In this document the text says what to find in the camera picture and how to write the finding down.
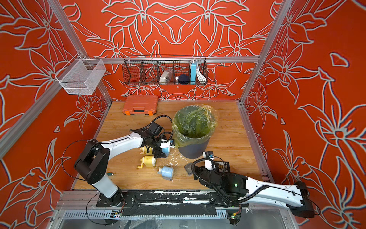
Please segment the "clear grey sharpener tray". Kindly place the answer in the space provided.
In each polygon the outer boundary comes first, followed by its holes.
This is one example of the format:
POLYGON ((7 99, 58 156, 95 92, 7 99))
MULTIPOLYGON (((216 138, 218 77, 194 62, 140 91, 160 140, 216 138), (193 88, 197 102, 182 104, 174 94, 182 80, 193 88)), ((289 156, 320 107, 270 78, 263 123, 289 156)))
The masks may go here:
POLYGON ((189 176, 193 175, 193 165, 191 162, 185 165, 184 168, 189 176))

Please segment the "blue pencil sharpener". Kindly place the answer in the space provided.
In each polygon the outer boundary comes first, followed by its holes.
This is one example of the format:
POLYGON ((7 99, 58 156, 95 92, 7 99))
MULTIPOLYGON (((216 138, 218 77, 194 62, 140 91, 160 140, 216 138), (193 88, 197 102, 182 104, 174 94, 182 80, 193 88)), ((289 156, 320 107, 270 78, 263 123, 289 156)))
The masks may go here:
POLYGON ((168 157, 168 155, 170 154, 170 147, 162 148, 162 153, 165 157, 168 157))
POLYGON ((157 172, 162 176, 163 179, 172 180, 174 176, 174 168, 173 167, 162 167, 158 169, 157 172))

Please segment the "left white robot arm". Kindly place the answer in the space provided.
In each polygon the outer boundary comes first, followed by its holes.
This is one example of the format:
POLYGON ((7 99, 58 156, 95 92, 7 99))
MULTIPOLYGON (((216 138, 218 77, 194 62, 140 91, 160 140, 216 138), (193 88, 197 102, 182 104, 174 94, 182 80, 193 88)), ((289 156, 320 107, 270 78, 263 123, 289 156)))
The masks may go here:
POLYGON ((131 129, 129 135, 109 140, 97 141, 85 140, 86 145, 82 153, 76 159, 74 169, 81 175, 80 180, 86 181, 100 192, 100 199, 109 207, 118 207, 125 203, 121 189, 107 175, 108 163, 114 157, 132 149, 144 148, 152 163, 158 158, 166 158, 170 148, 174 146, 174 131, 166 132, 156 123, 160 118, 172 118, 160 115, 148 125, 131 129))

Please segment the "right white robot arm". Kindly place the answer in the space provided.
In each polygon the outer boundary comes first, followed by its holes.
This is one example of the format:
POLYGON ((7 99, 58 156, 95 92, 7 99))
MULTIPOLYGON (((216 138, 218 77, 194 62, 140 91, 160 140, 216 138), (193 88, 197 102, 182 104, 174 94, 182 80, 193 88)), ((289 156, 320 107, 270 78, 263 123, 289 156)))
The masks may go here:
POLYGON ((212 151, 191 164, 193 178, 213 190, 224 204, 262 204, 288 209, 294 216, 314 218, 316 204, 304 182, 280 185, 256 180, 230 171, 228 162, 214 161, 212 151))

